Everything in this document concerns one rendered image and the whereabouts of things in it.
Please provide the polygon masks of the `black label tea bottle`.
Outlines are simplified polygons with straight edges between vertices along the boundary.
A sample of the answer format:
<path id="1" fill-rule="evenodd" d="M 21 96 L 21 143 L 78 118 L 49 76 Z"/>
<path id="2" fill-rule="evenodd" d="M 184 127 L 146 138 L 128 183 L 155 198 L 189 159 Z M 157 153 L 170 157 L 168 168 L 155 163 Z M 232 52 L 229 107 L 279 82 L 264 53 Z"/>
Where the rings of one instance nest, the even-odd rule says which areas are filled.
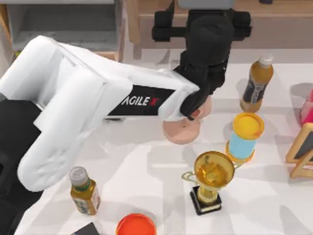
<path id="1" fill-rule="evenodd" d="M 265 90 L 272 79 L 274 69 L 271 54 L 262 54 L 249 70 L 249 78 L 240 106 L 244 112 L 256 113 L 263 101 Z"/>

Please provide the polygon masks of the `grey cabinet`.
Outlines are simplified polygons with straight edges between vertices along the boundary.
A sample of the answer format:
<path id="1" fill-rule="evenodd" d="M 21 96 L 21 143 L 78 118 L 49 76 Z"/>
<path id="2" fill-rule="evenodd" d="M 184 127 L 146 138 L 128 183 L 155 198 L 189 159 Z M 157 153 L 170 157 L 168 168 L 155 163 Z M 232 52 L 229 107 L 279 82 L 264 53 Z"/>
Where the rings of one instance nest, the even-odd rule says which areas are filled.
<path id="1" fill-rule="evenodd" d="M 6 4 L 12 48 L 43 35 L 94 52 L 117 51 L 121 0 L 0 0 Z"/>

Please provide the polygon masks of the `pink bag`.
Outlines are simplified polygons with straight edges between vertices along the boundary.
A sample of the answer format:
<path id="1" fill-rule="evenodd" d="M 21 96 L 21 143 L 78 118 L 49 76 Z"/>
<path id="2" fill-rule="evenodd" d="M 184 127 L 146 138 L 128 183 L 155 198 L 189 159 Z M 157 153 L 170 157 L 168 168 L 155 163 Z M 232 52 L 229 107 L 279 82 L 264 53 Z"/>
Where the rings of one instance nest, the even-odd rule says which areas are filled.
<path id="1" fill-rule="evenodd" d="M 313 123 L 313 89 L 300 110 L 300 124 Z"/>

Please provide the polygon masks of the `pale grey rounded box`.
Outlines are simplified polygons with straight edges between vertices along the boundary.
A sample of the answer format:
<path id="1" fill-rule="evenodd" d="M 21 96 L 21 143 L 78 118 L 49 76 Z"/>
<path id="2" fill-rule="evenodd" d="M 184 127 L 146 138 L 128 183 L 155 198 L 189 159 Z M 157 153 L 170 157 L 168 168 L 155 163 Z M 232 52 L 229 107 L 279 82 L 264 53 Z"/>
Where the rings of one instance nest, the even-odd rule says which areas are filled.
<path id="1" fill-rule="evenodd" d="M 194 9 L 219 9 L 223 7 L 223 2 L 220 0 L 178 0 L 178 5 L 182 8 Z"/>

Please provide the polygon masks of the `pale pink round stand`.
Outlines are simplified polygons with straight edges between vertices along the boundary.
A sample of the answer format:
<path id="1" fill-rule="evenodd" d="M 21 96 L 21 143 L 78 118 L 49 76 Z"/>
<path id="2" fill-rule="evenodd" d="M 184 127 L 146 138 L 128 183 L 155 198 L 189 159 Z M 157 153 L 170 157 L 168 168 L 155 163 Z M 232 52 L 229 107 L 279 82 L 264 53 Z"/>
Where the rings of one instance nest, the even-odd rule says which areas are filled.
<path id="1" fill-rule="evenodd" d="M 211 96 L 194 113 L 194 120 L 183 118 L 179 121 L 164 121 L 162 123 L 163 134 L 167 140 L 175 144 L 189 144 L 193 142 L 200 133 L 201 121 L 211 112 Z"/>

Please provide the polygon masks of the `yellow and blue can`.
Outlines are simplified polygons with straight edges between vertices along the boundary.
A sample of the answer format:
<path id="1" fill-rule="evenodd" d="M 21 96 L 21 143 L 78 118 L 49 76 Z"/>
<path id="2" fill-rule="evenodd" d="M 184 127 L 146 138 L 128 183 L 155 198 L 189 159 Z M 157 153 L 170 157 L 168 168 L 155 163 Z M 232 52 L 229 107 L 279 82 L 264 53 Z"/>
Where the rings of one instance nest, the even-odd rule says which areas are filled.
<path id="1" fill-rule="evenodd" d="M 226 155 L 237 166 L 249 162 L 256 142 L 264 132 L 263 120 L 254 113 L 240 113 L 232 122 L 232 134 L 225 147 Z"/>

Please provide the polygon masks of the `gold trophy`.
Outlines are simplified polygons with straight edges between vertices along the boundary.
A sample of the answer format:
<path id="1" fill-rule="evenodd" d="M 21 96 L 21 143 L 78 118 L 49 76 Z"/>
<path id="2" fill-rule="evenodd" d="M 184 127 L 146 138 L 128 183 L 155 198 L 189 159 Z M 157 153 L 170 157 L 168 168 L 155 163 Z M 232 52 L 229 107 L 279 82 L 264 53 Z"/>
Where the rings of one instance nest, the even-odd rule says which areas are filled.
<path id="1" fill-rule="evenodd" d="M 194 161 L 193 171 L 185 172 L 181 179 L 193 182 L 190 196 L 197 215 L 219 211 L 222 200 L 219 191 L 233 179 L 235 169 L 245 163 L 219 151 L 208 151 Z"/>

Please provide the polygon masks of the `green label tea bottle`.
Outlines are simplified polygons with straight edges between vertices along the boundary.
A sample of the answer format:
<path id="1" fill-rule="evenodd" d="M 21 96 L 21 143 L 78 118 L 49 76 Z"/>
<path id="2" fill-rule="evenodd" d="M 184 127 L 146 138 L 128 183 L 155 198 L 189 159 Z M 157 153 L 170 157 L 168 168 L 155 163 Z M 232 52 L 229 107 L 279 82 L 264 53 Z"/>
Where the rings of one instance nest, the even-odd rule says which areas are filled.
<path id="1" fill-rule="evenodd" d="M 100 206 L 100 196 L 96 182 L 82 166 L 74 167 L 70 173 L 70 195 L 78 211 L 86 215 L 96 215 Z"/>

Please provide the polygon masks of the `black book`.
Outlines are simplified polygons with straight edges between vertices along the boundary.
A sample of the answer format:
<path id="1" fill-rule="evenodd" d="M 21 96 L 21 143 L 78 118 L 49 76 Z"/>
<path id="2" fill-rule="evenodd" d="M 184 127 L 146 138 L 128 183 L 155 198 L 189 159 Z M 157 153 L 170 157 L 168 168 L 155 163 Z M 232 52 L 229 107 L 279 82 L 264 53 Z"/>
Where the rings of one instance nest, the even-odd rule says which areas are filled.
<path id="1" fill-rule="evenodd" d="M 96 226 L 93 222 L 83 226 L 82 228 L 76 230 L 71 235 L 100 235 Z"/>

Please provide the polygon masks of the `wooden cupboard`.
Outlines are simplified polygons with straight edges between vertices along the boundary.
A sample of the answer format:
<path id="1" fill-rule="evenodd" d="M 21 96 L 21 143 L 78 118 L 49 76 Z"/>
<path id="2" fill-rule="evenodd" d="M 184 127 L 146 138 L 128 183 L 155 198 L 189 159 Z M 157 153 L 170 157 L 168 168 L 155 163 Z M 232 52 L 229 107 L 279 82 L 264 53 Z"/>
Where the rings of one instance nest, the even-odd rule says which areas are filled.
<path id="1" fill-rule="evenodd" d="M 171 55 L 185 47 L 182 38 L 154 42 L 154 13 L 168 7 L 171 0 L 123 0 L 128 23 L 125 42 L 133 44 L 134 59 L 157 59 L 156 51 Z M 276 63 L 313 63 L 313 0 L 235 0 L 234 9 L 248 11 L 252 19 L 251 36 L 234 42 L 231 63 L 250 63 L 263 51 L 270 51 Z"/>

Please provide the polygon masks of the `framed blackboard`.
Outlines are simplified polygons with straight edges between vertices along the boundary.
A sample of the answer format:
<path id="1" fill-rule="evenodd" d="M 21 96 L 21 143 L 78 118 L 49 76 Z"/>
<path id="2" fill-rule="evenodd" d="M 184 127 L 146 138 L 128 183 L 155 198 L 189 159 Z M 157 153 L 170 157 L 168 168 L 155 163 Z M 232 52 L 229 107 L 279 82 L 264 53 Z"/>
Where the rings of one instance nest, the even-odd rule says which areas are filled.
<path id="1" fill-rule="evenodd" d="M 286 155 L 291 178 L 313 178 L 313 123 L 305 123 Z"/>

